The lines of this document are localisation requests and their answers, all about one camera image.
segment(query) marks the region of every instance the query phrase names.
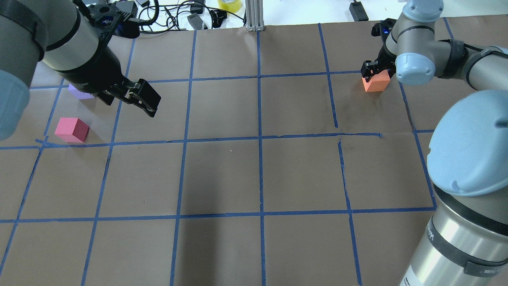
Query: yellow tape roll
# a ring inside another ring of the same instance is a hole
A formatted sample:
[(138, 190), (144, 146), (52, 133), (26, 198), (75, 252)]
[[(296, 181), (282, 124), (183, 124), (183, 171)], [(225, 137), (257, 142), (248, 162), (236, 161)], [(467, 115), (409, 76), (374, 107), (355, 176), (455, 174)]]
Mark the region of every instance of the yellow tape roll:
[(219, 8), (227, 10), (231, 13), (236, 13), (242, 8), (242, 1), (240, 0), (217, 0), (219, 2)]

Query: light blue joint cap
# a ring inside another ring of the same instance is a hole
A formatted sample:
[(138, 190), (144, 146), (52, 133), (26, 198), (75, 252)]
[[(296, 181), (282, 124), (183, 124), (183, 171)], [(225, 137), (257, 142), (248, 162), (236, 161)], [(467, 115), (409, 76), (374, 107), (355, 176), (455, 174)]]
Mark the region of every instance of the light blue joint cap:
[(409, 0), (402, 8), (402, 12), (407, 18), (420, 22), (436, 22), (443, 11), (442, 0)]
[(437, 125), (430, 149), (430, 178), (451, 195), (508, 186), (508, 91), (480, 91), (457, 102)]
[(0, 141), (9, 138), (28, 105), (30, 92), (21, 79), (0, 70)]
[(500, 49), (505, 54), (508, 54), (508, 49), (507, 48), (503, 48), (503, 47), (500, 47), (500, 46), (493, 46), (493, 47)]
[(428, 83), (436, 72), (436, 66), (428, 57), (413, 52), (400, 54), (395, 66), (399, 82), (408, 85)]

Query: purple cube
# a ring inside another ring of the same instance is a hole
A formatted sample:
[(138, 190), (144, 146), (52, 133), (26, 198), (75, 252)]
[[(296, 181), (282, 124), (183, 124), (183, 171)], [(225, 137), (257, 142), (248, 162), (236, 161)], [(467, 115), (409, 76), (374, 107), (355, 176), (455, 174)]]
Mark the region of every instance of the purple cube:
[(91, 95), (90, 93), (84, 93), (77, 90), (72, 84), (69, 85), (69, 92), (79, 100), (93, 98), (93, 95)]

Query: block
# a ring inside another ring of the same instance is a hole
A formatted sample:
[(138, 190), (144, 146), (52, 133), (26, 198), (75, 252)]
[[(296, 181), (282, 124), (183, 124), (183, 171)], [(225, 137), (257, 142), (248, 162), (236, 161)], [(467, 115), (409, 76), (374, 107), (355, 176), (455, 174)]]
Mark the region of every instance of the block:
[(373, 76), (369, 82), (366, 82), (364, 78), (362, 78), (362, 81), (366, 92), (382, 92), (390, 83), (390, 76), (388, 75), (388, 70), (384, 70)]
[(55, 135), (65, 142), (83, 143), (89, 127), (79, 118), (62, 117), (56, 126)]
[(79, 100), (93, 98), (93, 95), (77, 90), (72, 84), (69, 85), (69, 92)]

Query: black plug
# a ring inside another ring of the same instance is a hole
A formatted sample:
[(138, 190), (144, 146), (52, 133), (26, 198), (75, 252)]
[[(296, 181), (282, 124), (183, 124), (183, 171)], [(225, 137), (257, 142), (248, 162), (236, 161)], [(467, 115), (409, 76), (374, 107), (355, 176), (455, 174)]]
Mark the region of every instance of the black plug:
[(363, 9), (363, 5), (361, 2), (354, 1), (350, 4), (350, 12), (353, 16), (353, 19), (355, 22), (358, 21), (368, 21), (369, 17), (367, 16), (367, 12), (365, 12), (365, 9)]

